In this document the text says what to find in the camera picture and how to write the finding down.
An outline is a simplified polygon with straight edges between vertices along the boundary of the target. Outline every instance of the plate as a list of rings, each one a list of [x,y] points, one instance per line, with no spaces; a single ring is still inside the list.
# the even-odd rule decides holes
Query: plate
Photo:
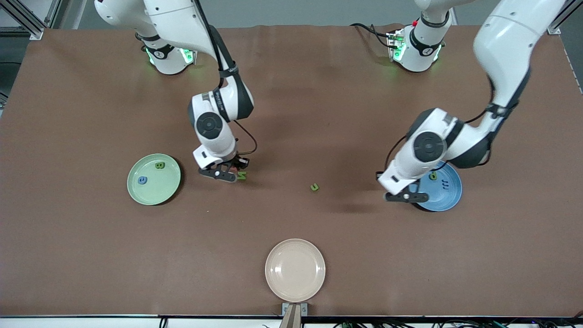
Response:
[[[265,278],[271,290],[287,302],[303,302],[324,283],[326,265],[322,253],[303,239],[288,239],[275,246],[265,262]]]
[[[443,162],[439,162],[435,168],[442,165]],[[428,194],[429,200],[417,203],[417,206],[432,212],[447,211],[462,198],[462,180],[451,165],[445,164],[442,169],[429,172],[420,179],[419,191]]]
[[[167,201],[180,185],[180,167],[163,153],[154,153],[134,164],[128,175],[129,195],[143,205]]]

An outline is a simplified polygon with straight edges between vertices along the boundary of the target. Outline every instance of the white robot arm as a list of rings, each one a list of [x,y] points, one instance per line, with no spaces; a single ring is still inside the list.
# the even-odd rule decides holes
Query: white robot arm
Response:
[[[443,37],[451,26],[449,10],[475,0],[415,0],[421,17],[414,25],[389,36],[391,60],[404,69],[422,72],[437,59]]]
[[[532,49],[562,5],[558,0],[502,0],[496,6],[473,46],[493,90],[479,126],[472,127],[439,108],[422,112],[401,150],[378,177],[389,191],[387,201],[426,200],[405,188],[440,160],[458,168],[473,168],[488,161],[491,144],[518,105],[530,76]]]
[[[177,74],[194,62],[192,51],[174,47],[160,38],[146,15],[143,0],[94,0],[94,4],[107,23],[136,31],[136,38],[144,43],[150,62],[160,73]]]
[[[201,142],[193,156],[200,174],[235,182],[235,172],[246,168],[249,160],[239,156],[237,140],[227,123],[247,118],[254,101],[219,32],[207,22],[199,0],[95,1],[106,21],[116,17],[117,26],[136,29],[144,42],[155,34],[171,47],[200,51],[217,60],[219,86],[192,97],[188,106],[192,127]]]

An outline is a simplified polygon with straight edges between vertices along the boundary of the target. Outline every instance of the gray floor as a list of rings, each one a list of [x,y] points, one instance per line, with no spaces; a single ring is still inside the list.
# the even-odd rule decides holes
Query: gray floor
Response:
[[[419,16],[412,0],[201,0],[210,22],[217,27],[256,25],[338,25],[360,22],[387,25],[410,23]],[[456,7],[460,25],[480,25],[499,0],[481,0]],[[111,29],[93,5],[93,0],[72,0],[65,9],[62,28]],[[561,26],[561,39],[574,71],[583,78],[583,9]],[[26,38],[0,37],[0,62],[21,62]],[[6,94],[16,78],[18,66],[0,64],[0,91]]]

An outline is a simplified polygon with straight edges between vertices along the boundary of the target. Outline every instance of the table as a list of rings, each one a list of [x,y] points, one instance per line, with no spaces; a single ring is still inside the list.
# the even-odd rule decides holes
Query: table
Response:
[[[536,46],[490,163],[459,170],[454,209],[385,203],[375,181],[421,111],[469,119],[487,104],[476,32],[452,27],[440,59],[414,74],[354,27],[222,30],[255,98],[241,123],[259,142],[248,180],[227,184],[199,176],[191,155],[187,104],[216,86],[210,57],[163,76],[132,31],[47,30],[0,120],[2,313],[280,313],[264,262],[303,238],[327,266],[312,315],[573,315],[583,102],[557,36]],[[179,161],[182,188],[139,205],[127,174],[157,152]]]

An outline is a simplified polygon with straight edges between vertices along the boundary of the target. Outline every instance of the blue plate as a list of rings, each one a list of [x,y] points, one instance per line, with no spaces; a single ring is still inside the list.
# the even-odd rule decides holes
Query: blue plate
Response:
[[[439,162],[435,168],[441,165],[443,162]],[[445,164],[442,169],[429,172],[420,179],[419,191],[428,194],[429,200],[417,203],[417,206],[432,212],[447,211],[462,198],[462,180],[451,165]]]

